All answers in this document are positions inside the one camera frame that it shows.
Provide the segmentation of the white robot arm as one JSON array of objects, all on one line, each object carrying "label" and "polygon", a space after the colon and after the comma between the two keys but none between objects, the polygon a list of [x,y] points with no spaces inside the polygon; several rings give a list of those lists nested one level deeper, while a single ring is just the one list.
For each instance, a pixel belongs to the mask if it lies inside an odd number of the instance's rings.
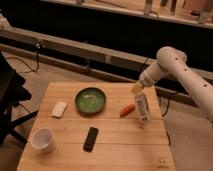
[{"label": "white robot arm", "polygon": [[213,123],[213,85],[188,67],[186,60],[186,54],[180,50],[170,46],[160,48],[156,60],[140,74],[132,93],[138,95],[145,87],[151,87],[172,74],[204,112],[205,117]]}]

